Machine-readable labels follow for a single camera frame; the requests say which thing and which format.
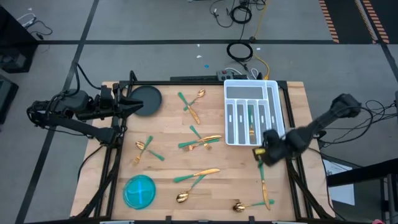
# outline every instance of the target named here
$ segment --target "wooden table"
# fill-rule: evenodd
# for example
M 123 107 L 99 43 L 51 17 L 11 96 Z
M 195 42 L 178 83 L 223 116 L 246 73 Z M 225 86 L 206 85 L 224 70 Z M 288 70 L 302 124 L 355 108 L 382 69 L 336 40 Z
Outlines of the wooden table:
M 303 83 L 288 82 L 288 87 L 295 125 L 308 124 L 312 117 Z M 127 120 L 128 131 L 124 137 L 112 219 L 164 220 L 165 216 L 171 215 L 173 220 L 248 220 L 248 216 L 252 215 L 259 221 L 295 220 L 285 161 L 265 168 L 269 198 L 275 200 L 271 211 L 268 211 L 265 206 L 256 206 L 247 208 L 243 213 L 236 213 L 231 208 L 239 200 L 247 204 L 262 201 L 260 173 L 251 147 L 228 146 L 224 138 L 220 142 L 212 143 L 213 149 L 210 151 L 204 147 L 198 147 L 193 151 L 184 152 L 177 147 L 180 142 L 197 139 L 189 128 L 191 124 L 202 136 L 214 134 L 224 136 L 223 86 L 160 85 L 156 88 L 160 90 L 163 97 L 160 110 L 150 117 L 132 115 Z M 199 98 L 193 105 L 201 118 L 201 125 L 197 125 L 191 114 L 183 110 L 184 103 L 177 93 L 181 91 L 190 101 L 202 88 L 206 90 L 205 97 Z M 282 91 L 280 91 L 280 98 L 286 118 L 287 111 Z M 109 127 L 110 124 L 111 119 L 93 121 L 93 125 L 97 127 Z M 162 162 L 153 155 L 144 153 L 140 163 L 133 165 L 134 158 L 140 153 L 134 143 L 145 142 L 150 135 L 154 137 L 154 140 L 149 148 L 163 155 L 165 161 Z M 86 148 L 86 156 L 98 145 L 97 141 L 90 140 Z M 311 147 L 318 149 L 315 141 L 312 142 Z M 98 189 L 104 155 L 105 149 L 90 158 L 83 167 L 71 215 L 79 213 Z M 319 154 L 307 150 L 302 154 L 302 160 L 308 189 L 326 212 L 334 216 L 328 205 L 325 173 Z M 177 184 L 173 182 L 173 178 L 210 168 L 219 168 L 221 172 L 206 176 L 190 192 L 190 197 L 186 202 L 177 203 L 175 198 L 178 193 L 189 189 L 196 178 Z M 151 177 L 157 187 L 155 200 L 143 210 L 129 208 L 122 196 L 126 182 L 138 174 Z M 301 213 L 303 217 L 306 217 L 303 197 L 300 189 L 297 188 L 297 190 Z M 102 214 L 105 214 L 107 200 L 108 193 L 105 193 Z

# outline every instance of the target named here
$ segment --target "white paper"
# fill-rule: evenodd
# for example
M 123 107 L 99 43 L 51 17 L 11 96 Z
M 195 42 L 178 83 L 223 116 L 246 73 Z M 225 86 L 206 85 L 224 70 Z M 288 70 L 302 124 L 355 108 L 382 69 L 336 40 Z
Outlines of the white paper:
M 326 167 L 327 175 L 338 174 L 347 170 L 352 170 L 352 167 L 344 166 L 335 162 L 323 160 Z M 329 187 L 329 193 L 332 200 L 337 202 L 355 205 L 354 184 L 348 184 L 338 187 Z

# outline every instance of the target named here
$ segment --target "concrete floor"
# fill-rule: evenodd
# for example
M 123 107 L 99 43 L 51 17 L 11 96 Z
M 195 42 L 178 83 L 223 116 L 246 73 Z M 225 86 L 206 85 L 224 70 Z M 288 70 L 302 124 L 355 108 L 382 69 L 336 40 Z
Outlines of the concrete floor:
M 208 11 L 212 2 L 100 0 L 87 39 L 238 39 L 241 25 L 234 24 L 229 29 L 219 27 Z M 0 4 L 14 17 L 30 12 L 31 8 L 38 19 L 54 30 L 47 40 L 80 40 L 93 0 L 0 0 Z M 226 6 L 230 8 L 231 1 L 216 5 L 222 23 L 229 22 L 224 14 Z M 259 15 L 260 12 L 253 9 L 253 19 L 246 24 L 244 39 L 256 30 Z M 271 1 L 257 38 L 331 40 L 317 0 Z M 398 46 L 388 47 L 397 58 Z M 49 100 L 62 89 L 76 48 L 77 45 L 40 45 L 29 73 L 9 75 L 0 71 L 20 87 L 0 133 L 0 177 L 3 180 L 0 182 L 0 217 L 3 223 L 15 222 L 47 134 L 46 130 L 35 128 L 29 122 L 25 109 L 34 100 Z M 224 44 L 85 45 L 80 65 L 95 85 L 126 80 L 130 70 L 135 71 L 139 80 L 214 75 L 226 67 L 242 70 L 227 56 L 225 48 Z M 397 80 L 379 45 L 258 44 L 253 49 L 270 65 L 272 80 L 304 82 L 313 117 L 327 110 L 340 93 L 351 93 L 362 102 L 378 100 L 390 105 L 398 90 Z M 248 65 L 265 70 L 257 60 Z M 96 93 L 85 81 L 81 84 L 89 94 Z M 366 119 L 365 113 L 334 126 L 353 127 L 363 119 Z M 325 139 L 333 140 L 343 133 L 333 131 Z M 365 137 L 330 146 L 323 152 L 365 166 L 398 157 L 396 136 L 397 123 L 383 121 L 372 126 Z M 86 144 L 87 140 L 82 137 L 55 134 L 25 222 L 69 216 Z M 377 206 L 377 197 L 360 201 Z M 365 217 L 379 218 L 374 214 Z

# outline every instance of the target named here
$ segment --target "black plate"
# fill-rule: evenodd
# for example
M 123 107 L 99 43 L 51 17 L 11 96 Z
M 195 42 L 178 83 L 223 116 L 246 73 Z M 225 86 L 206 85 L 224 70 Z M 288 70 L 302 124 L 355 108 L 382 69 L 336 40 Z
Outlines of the black plate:
M 143 107 L 135 112 L 139 116 L 150 116 L 154 114 L 162 104 L 162 94 L 153 86 L 140 86 L 133 90 L 130 98 L 141 100 Z

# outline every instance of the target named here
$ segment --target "blue plastic dish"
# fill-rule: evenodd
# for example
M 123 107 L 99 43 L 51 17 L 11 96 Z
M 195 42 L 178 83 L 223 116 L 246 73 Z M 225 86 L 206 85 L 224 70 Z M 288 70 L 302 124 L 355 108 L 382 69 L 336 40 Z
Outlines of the blue plastic dish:
M 148 207 L 154 200 L 155 195 L 155 182 L 146 175 L 137 175 L 131 178 L 123 190 L 124 203 L 136 210 Z

